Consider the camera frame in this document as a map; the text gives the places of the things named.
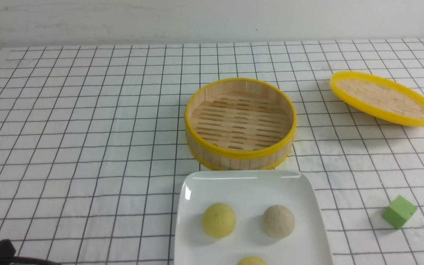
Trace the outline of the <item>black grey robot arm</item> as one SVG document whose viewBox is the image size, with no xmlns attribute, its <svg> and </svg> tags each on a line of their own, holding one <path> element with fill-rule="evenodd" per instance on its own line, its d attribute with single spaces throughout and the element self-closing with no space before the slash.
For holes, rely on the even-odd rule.
<svg viewBox="0 0 424 265">
<path fill-rule="evenodd" d="M 16 249 L 9 239 L 0 240 L 0 265 L 59 265 L 50 260 L 21 257 L 16 255 Z"/>
</svg>

